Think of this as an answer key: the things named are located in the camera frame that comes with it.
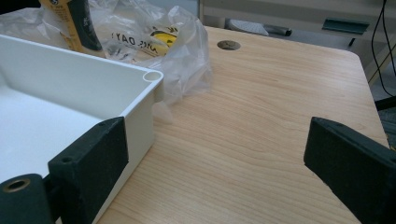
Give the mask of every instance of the light wood tabletop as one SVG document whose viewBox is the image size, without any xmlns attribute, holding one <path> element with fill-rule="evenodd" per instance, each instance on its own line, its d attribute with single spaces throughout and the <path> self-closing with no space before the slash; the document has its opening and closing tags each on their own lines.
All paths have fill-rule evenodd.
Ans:
<svg viewBox="0 0 396 224">
<path fill-rule="evenodd" d="M 313 116 L 387 146 L 359 57 L 206 27 L 212 90 L 172 106 L 99 223 L 353 223 L 308 168 Z M 238 42 L 238 50 L 217 47 Z"/>
</svg>

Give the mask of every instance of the white bin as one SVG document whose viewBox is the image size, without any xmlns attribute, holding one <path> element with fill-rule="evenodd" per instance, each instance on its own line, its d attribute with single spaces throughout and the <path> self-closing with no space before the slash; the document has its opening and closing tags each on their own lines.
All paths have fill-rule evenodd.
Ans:
<svg viewBox="0 0 396 224">
<path fill-rule="evenodd" d="M 129 163 L 103 214 L 154 141 L 163 74 L 0 35 L 0 183 L 47 163 L 96 123 L 125 117 Z"/>
</svg>

